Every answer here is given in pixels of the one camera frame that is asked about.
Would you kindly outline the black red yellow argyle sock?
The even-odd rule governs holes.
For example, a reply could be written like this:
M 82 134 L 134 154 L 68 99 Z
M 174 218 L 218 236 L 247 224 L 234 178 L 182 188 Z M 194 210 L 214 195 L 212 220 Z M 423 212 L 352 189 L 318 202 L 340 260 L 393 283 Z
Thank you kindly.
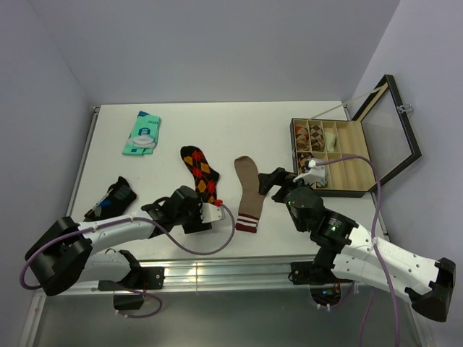
M 198 147 L 184 146 L 180 155 L 192 174 L 198 196 L 203 202 L 214 204 L 217 200 L 216 189 L 220 174 L 209 166 L 203 151 Z

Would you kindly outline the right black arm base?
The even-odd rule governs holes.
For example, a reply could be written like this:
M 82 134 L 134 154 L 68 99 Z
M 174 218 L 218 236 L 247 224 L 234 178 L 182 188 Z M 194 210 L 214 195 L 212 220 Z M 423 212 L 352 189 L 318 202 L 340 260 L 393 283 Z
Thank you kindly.
M 324 269 L 313 265 L 313 261 L 298 261 L 290 264 L 288 280 L 294 286 L 308 286 L 310 300 L 317 310 L 330 312 L 340 307 L 356 292 L 355 283 L 342 280 Z

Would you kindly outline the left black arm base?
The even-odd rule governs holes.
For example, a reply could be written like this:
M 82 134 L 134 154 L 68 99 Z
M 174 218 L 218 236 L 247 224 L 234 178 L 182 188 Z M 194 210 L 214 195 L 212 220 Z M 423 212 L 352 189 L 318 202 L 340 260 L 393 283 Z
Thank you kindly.
M 163 288 L 165 268 L 159 266 L 140 267 L 132 270 L 119 282 L 100 280 L 98 291 L 111 291 L 113 294 L 113 306 L 119 312 L 140 310 L 143 304 L 154 300 L 161 307 L 161 300 L 150 291 Z

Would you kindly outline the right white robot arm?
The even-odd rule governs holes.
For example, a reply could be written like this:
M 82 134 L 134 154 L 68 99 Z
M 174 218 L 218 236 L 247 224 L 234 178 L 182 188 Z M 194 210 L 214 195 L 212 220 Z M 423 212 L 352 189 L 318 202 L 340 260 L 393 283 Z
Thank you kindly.
M 258 176 L 259 192 L 267 194 L 278 186 L 273 201 L 285 204 L 295 228 L 308 232 L 319 247 L 308 270 L 310 282 L 341 279 L 365 283 L 405 300 L 423 317 L 445 322 L 454 291 L 455 263 L 445 257 L 433 260 L 408 252 L 326 208 L 312 188 L 324 175 L 324 167 L 313 166 L 300 175 L 277 168 Z

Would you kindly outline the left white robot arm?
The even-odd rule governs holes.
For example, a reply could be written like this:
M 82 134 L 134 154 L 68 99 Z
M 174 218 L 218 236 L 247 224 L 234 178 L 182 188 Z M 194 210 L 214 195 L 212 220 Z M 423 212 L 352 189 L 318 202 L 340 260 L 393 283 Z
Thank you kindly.
M 81 281 L 116 281 L 134 288 L 141 279 L 134 257 L 124 253 L 110 256 L 103 250 L 134 240 L 152 239 L 181 226 L 186 234 L 211 229 L 223 220 L 224 209 L 202 201 L 194 189 L 181 186 L 171 196 L 143 205 L 133 213 L 99 221 L 76 223 L 60 218 L 25 255 L 47 296 L 61 294 Z

